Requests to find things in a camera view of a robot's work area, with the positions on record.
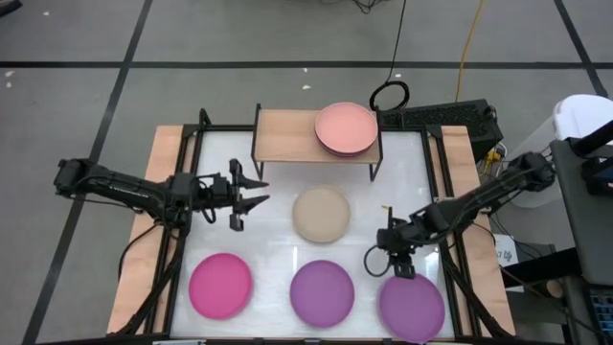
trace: wooden shelf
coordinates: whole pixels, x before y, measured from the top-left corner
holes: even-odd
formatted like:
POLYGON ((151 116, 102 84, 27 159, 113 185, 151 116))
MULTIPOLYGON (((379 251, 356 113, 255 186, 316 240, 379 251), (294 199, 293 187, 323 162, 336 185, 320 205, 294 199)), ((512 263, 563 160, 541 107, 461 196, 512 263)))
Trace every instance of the wooden shelf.
POLYGON ((326 151, 315 135, 319 110, 259 109, 254 132, 256 162, 309 162, 378 164, 381 161, 379 138, 364 153, 339 157, 326 151))

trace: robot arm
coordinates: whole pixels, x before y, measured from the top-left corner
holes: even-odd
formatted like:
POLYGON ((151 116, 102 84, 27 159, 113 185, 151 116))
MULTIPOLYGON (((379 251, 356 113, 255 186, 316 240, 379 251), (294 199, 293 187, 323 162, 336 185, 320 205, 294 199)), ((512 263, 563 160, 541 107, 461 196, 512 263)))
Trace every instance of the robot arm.
POLYGON ((412 279, 415 269, 411 255, 417 247, 439 243, 453 231, 466 230, 481 209, 491 207, 495 212, 500 199, 512 192, 540 192, 555 179, 556 172, 542 154, 522 154, 510 161, 499 177, 465 195, 431 203, 408 220, 394 218, 390 208, 387 227, 377 231, 376 246, 388 253, 389 266, 394 267, 396 276, 412 279))
POLYGON ((170 227, 180 227, 188 222, 190 209, 205 211, 232 207, 230 227, 243 230, 241 215, 268 199, 268 195, 242 198, 240 188, 253 189, 268 184, 250 180, 242 174, 238 160, 230 161, 232 182, 220 173, 193 176, 180 172, 166 181, 156 183, 120 172, 113 172, 88 159, 59 161, 59 172, 54 185, 57 194, 65 197, 97 194, 120 201, 128 207, 147 212, 154 220, 170 227), (200 178, 212 178, 210 187, 203 186, 200 178))

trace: stack of plates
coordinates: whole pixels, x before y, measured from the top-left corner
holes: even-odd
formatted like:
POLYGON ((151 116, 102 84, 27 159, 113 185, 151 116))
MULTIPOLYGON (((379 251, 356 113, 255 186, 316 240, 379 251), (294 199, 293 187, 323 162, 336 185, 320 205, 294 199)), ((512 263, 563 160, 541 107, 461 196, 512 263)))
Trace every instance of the stack of plates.
POLYGON ((335 103, 320 111, 315 134, 330 153, 354 157, 375 142, 378 126, 375 115, 367 108, 355 103, 335 103))

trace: yellow cable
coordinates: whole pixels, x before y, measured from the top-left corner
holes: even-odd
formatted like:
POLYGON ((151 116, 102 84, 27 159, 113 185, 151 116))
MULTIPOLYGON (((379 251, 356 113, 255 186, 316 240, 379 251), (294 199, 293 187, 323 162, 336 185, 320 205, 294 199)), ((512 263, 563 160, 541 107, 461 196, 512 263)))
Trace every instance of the yellow cable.
POLYGON ((462 78, 464 77, 464 61, 466 60, 466 56, 468 56, 468 46, 470 45, 470 41, 472 40, 472 35, 475 33, 475 28, 477 27, 477 23, 479 22, 479 16, 481 16, 481 9, 486 1, 479 0, 479 8, 477 8, 477 12, 475 13, 474 19, 472 19, 472 25, 470 26, 470 33, 468 34, 468 39, 466 40, 466 45, 464 46, 464 52, 462 53, 462 60, 460 60, 460 71, 458 72, 458 84, 456 85, 456 102, 460 99, 460 95, 462 94, 462 78))

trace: beige plate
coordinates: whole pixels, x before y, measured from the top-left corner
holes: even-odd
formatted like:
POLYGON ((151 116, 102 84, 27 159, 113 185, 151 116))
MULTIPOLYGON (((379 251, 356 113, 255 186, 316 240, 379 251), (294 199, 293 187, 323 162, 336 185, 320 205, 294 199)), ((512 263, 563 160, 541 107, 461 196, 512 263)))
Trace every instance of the beige plate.
POLYGON ((335 187, 319 186, 302 193, 294 202, 294 228, 305 239, 325 243, 347 232, 352 216, 349 202, 335 187))

